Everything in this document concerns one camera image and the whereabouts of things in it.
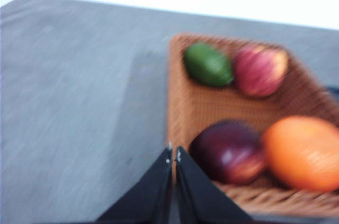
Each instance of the gray table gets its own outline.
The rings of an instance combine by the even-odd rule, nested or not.
[[[284,44],[339,86],[339,31],[15,0],[1,8],[3,224],[94,220],[137,182],[164,146],[167,44],[186,31]]]

